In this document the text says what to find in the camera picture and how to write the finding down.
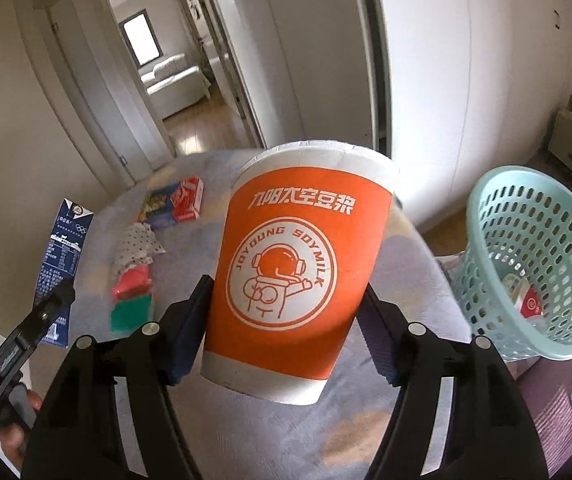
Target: hand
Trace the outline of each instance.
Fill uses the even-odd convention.
[[[41,409],[43,400],[35,392],[28,391],[28,400],[36,412]],[[19,471],[21,471],[21,466],[23,466],[23,452],[20,448],[25,437],[23,430],[17,424],[11,424],[6,428],[0,429],[0,443],[3,454],[8,457],[8,460]]]

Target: metal screw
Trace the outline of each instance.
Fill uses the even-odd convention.
[[[80,350],[85,350],[90,345],[92,345],[92,337],[89,335],[82,335],[79,339],[77,339],[77,348]]]
[[[146,323],[143,325],[143,327],[141,327],[141,332],[144,335],[155,335],[157,332],[159,332],[159,323],[155,323],[154,321]]]
[[[421,323],[410,323],[410,325],[408,325],[408,332],[413,335],[424,335],[426,333],[426,327]]]
[[[475,338],[475,344],[484,350],[488,350],[493,344],[490,339],[484,336],[479,336]]]

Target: orange cup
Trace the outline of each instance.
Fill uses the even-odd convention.
[[[294,142],[233,187],[201,375],[285,404],[314,404],[377,258],[397,168],[341,142]]]

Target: window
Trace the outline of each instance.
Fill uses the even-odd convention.
[[[146,9],[123,20],[119,28],[137,68],[163,56]]]

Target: green sponge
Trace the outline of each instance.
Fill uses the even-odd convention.
[[[141,325],[153,320],[153,295],[120,301],[110,314],[112,332],[127,336]]]

